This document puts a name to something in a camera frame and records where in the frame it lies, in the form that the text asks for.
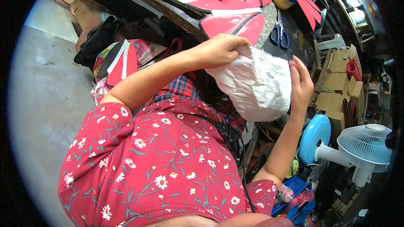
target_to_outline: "blue scissor handle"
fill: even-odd
[[[278,45],[280,42],[279,34],[280,34],[280,27],[279,25],[275,25],[270,34],[270,41],[275,46]]]
[[[282,33],[281,33],[281,35],[280,35],[279,46],[280,46],[280,48],[282,48],[283,50],[286,50],[286,49],[289,48],[289,36],[288,36],[288,34],[285,32],[285,30],[282,30]]]

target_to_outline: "woman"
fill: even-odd
[[[219,34],[125,78],[86,115],[63,162],[58,188],[76,226],[222,227],[284,221],[269,216],[313,92],[307,68],[295,56],[290,61],[290,120],[265,166],[247,185],[257,214],[243,214],[252,210],[235,160],[216,128],[201,117],[231,120],[233,127],[243,122],[225,118],[201,101],[184,79],[184,73],[230,63],[243,45],[250,43]],[[154,96],[132,118],[130,111]]]

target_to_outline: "black bag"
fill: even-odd
[[[93,71],[94,63],[99,53],[114,42],[114,34],[119,22],[119,20],[115,20],[113,16],[110,16],[98,30],[89,33],[87,41],[80,46],[80,50],[74,57],[74,62],[89,67]]]

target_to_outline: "concrete floor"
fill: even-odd
[[[37,209],[49,226],[72,226],[58,200],[58,177],[71,141],[95,105],[94,76],[73,62],[77,35],[65,10],[51,0],[38,2],[12,61],[8,127],[18,172]]]

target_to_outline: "electric fan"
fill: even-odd
[[[381,124],[366,124],[346,128],[337,138],[339,150],[328,147],[331,124],[326,115],[316,115],[307,125],[299,147],[300,160],[314,164],[318,159],[329,160],[346,167],[356,166],[352,180],[364,187],[373,172],[389,168],[391,149],[385,139],[391,130]]]

